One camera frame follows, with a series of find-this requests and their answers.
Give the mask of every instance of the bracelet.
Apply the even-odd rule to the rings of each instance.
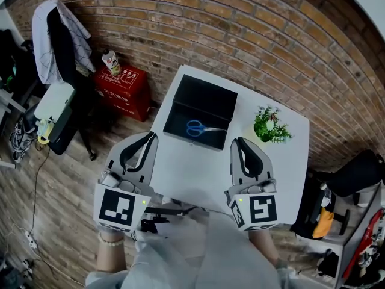
[[[105,241],[103,238],[102,238],[102,233],[100,232],[98,235],[97,235],[97,238],[99,239],[99,241],[107,246],[111,246],[111,247],[115,247],[115,246],[119,246],[119,245],[122,245],[124,242],[125,242],[125,237],[123,236],[122,239],[120,239],[119,241],[117,242],[107,242]]]

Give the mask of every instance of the wooden floor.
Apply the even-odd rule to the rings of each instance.
[[[61,155],[50,153],[41,168],[37,181],[37,203],[33,236],[40,246],[42,257],[73,279],[84,283],[86,275],[94,270],[98,247],[97,234],[92,219],[94,184],[111,147],[120,140],[138,132],[148,131],[156,111],[140,123],[130,118],[119,118],[108,134],[94,131],[90,136],[91,146],[97,152],[96,161],[88,159],[88,153],[79,135],[72,140]],[[4,157],[7,134],[14,123],[8,121],[1,137],[0,155]],[[4,236],[12,224],[27,230],[32,226],[35,175],[44,161],[48,148],[38,152],[31,147],[27,156],[15,170],[0,167],[0,243],[5,249]],[[19,270],[24,259],[35,258],[24,232],[16,227],[11,235],[9,256]],[[279,251],[284,259],[309,263],[303,248],[296,244],[293,234],[276,231]],[[135,255],[130,239],[126,240],[126,259],[129,264]],[[46,264],[37,261],[34,267],[36,288],[81,288]]]

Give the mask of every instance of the green plant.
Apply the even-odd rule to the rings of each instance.
[[[287,124],[278,125],[277,117],[279,109],[273,110],[272,107],[259,107],[255,117],[254,132],[263,142],[284,142],[287,138],[293,138],[288,132]]]

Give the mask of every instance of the red crate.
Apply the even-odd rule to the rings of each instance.
[[[145,121],[150,110],[150,87],[147,73],[127,64],[121,64],[122,72],[112,76],[106,66],[93,75],[96,90],[103,96],[103,103],[125,116]]]

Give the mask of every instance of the chair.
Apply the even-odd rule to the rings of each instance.
[[[325,209],[333,212],[336,195],[347,197],[376,185],[382,180],[383,174],[384,160],[371,150],[359,153],[335,173],[315,172],[309,169],[297,220],[292,225],[291,231],[304,238],[313,239],[313,231],[318,224],[317,218],[321,212],[321,202],[325,194],[320,188],[321,184],[326,183],[332,191],[331,202]],[[344,216],[335,213],[334,219],[341,222],[339,234],[344,235],[350,219],[350,210],[346,210]]]
[[[64,153],[73,136],[79,131],[82,141],[91,160],[96,159],[88,140],[85,126],[88,114],[96,100],[93,82],[76,70],[72,38],[68,28],[61,23],[57,8],[47,16],[48,32],[54,50],[58,71],[62,79],[74,89],[70,104],[66,104],[63,112],[49,134],[49,147],[58,155]]]

